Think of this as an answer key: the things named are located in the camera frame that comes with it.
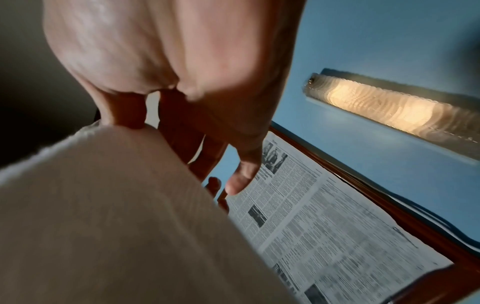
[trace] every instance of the beige fabric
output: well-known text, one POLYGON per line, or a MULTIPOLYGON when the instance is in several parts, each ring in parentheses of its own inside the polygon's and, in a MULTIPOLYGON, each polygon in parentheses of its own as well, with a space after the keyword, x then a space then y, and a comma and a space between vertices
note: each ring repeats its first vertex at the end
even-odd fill
POLYGON ((2 303, 290 303, 153 128, 96 127, 0 172, 2 303))

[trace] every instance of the wooden frame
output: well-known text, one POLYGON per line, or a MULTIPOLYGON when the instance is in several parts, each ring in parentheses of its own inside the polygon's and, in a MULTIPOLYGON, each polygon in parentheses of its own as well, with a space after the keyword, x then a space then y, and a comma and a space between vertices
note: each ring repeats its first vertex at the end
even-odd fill
MULTIPOLYGON (((399 226, 453 262, 453 265, 445 269, 426 274, 414 284, 390 297, 386 302, 395 304, 450 304, 480 288, 479 258, 409 212, 392 204, 392 199, 387 195, 360 182, 331 162, 318 157, 314 152, 276 128, 270 127, 270 131, 366 196, 387 212, 399 226)), ((227 194, 224 191, 219 200, 225 199, 226 196, 227 194)))

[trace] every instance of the newspaper clipping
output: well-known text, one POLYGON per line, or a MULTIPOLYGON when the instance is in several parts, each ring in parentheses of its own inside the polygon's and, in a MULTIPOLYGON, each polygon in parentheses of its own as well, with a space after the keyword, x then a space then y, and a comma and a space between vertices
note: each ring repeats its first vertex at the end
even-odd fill
POLYGON ((452 262, 269 132, 230 218, 300 303, 382 303, 452 262))

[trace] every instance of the newspaper page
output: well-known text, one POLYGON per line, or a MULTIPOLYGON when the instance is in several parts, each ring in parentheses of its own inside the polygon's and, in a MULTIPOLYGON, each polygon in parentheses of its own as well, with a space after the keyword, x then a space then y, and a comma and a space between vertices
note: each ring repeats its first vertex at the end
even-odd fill
POLYGON ((300 303, 382 303, 450 264, 380 207, 269 132, 229 217, 300 303))

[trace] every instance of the gray wall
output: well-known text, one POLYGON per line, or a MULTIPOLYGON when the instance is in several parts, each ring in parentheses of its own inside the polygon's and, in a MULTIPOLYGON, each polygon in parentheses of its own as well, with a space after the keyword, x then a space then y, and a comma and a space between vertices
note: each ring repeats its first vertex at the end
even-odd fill
POLYGON ((60 134, 92 123, 95 105, 47 45, 41 0, 0 0, 0 44, 2 108, 60 134))

